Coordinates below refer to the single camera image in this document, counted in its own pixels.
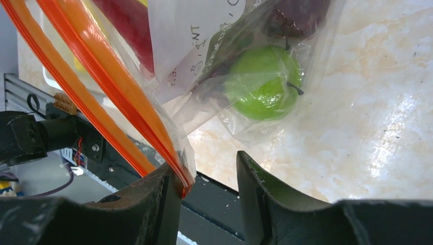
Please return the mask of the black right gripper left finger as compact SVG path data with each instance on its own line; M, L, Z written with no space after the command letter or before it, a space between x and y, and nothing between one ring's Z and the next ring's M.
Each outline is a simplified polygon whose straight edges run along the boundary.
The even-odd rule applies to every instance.
M182 189L163 164L98 202L1 198L1 244L175 244Z

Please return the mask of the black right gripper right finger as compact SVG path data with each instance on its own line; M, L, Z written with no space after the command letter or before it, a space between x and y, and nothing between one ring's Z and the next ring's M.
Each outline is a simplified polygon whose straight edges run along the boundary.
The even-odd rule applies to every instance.
M328 203L236 156L246 244L432 244L432 201L343 199Z

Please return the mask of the green apple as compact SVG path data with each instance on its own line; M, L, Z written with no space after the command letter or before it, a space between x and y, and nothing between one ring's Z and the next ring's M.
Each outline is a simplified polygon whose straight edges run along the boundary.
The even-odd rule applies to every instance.
M224 82L232 108L258 120L278 120L288 115L303 94L302 69L296 57L280 46L267 45L245 51L232 65Z

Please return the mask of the clear orange-zip bag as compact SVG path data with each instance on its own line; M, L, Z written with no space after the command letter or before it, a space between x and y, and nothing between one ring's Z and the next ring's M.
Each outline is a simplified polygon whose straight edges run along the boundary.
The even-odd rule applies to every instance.
M195 183L188 134L218 117L246 145L270 137L300 111L307 84L328 56L345 1L331 1L308 38L269 37L264 28L277 1L141 1L148 9L154 73L93 1L1 1L54 87L62 90L140 175L153 170L142 141L179 177L184 193ZM296 57L300 95L285 117L249 119L224 91L230 68L247 50L274 45Z

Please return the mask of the red chili pepper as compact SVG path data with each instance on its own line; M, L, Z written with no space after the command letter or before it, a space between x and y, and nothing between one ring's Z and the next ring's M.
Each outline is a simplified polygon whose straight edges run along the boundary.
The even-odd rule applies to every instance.
M141 65L154 73L148 9L137 0L94 0L93 3L134 50Z

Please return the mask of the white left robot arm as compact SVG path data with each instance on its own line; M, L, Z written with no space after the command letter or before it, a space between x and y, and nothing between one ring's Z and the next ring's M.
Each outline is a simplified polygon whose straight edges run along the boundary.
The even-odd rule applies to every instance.
M34 114L1 112L1 163L14 166L78 146L89 160L101 163L104 138L89 122L66 114L37 121Z

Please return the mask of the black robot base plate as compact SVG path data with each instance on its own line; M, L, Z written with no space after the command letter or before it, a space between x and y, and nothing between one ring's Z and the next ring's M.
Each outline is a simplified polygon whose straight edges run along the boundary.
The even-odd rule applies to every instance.
M140 175L102 137L89 150L92 172L120 190ZM198 244L245 244L238 192L198 173L196 184L183 200L180 232Z

